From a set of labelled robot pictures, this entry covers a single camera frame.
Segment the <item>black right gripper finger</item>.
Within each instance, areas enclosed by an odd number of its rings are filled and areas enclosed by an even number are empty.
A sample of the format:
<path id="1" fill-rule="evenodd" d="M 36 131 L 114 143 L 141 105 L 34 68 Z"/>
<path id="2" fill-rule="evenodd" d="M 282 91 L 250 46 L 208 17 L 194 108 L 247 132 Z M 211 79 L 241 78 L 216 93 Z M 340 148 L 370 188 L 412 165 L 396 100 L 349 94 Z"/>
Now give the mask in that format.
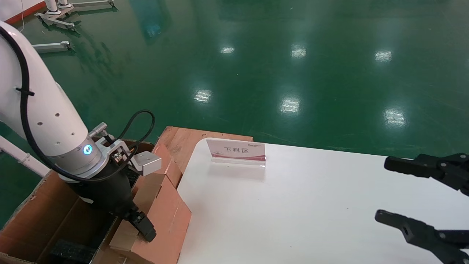
<path id="1" fill-rule="evenodd" d="M 402 232 L 408 244 L 432 252 L 443 264 L 467 264 L 468 230 L 437 230 L 425 222 L 401 214 L 377 210 L 375 220 Z"/>
<path id="2" fill-rule="evenodd" d="M 385 169 L 415 177 L 433 178 L 466 196 L 469 195 L 469 155 L 465 153 L 447 157 L 419 154 L 415 159 L 387 157 Z"/>

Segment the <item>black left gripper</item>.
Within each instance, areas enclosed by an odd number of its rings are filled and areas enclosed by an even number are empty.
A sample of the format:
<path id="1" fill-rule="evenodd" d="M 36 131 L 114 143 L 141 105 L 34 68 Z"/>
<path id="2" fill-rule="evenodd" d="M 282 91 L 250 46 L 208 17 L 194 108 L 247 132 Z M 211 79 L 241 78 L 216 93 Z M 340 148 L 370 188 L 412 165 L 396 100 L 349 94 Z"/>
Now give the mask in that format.
<path id="1" fill-rule="evenodd" d="M 133 202 L 131 185 L 123 170 L 101 182 L 69 183 L 68 186 L 92 207 L 128 221 L 147 242 L 155 239 L 154 225 Z"/>

